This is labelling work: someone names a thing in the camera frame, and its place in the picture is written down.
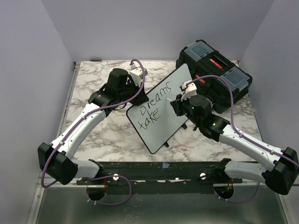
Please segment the white whiteboard black frame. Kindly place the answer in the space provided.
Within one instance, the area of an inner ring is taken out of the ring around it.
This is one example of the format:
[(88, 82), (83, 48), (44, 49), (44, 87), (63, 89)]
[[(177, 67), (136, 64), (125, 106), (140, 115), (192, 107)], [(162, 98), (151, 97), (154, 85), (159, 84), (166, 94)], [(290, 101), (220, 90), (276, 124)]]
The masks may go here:
[(156, 153), (188, 120), (186, 116), (176, 116), (170, 101), (165, 98), (175, 100), (181, 93), (181, 84), (191, 79), (188, 66), (183, 64), (147, 93), (148, 102), (127, 110), (127, 118), (151, 154)]

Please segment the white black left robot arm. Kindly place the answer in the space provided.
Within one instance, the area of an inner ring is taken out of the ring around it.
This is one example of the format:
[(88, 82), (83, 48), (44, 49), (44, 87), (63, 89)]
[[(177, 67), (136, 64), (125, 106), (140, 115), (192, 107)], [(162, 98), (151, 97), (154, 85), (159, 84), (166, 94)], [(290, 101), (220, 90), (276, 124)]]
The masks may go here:
[(81, 177), (87, 177), (93, 184), (101, 183), (104, 177), (101, 165), (92, 160), (75, 162), (74, 155), (88, 134), (117, 107), (148, 102), (144, 91), (146, 75), (147, 70), (141, 67), (132, 67), (130, 71), (113, 69), (107, 83), (91, 94), (75, 121), (50, 144), (38, 147), (43, 174), (63, 185)]

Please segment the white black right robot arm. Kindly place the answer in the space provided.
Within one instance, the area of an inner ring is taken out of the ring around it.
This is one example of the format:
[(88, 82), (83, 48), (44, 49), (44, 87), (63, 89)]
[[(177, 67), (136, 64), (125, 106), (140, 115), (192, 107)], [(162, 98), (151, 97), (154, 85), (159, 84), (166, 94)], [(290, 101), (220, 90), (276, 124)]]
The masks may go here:
[(213, 114), (210, 103), (202, 95), (185, 100), (181, 97), (179, 94), (170, 102), (177, 116), (186, 116), (205, 137), (231, 146), (255, 160), (254, 163), (228, 160), (224, 167), (216, 169), (217, 181), (246, 179), (261, 182), (281, 195), (289, 193), (299, 175), (299, 160), (294, 149), (281, 149), (242, 132), (232, 121)]

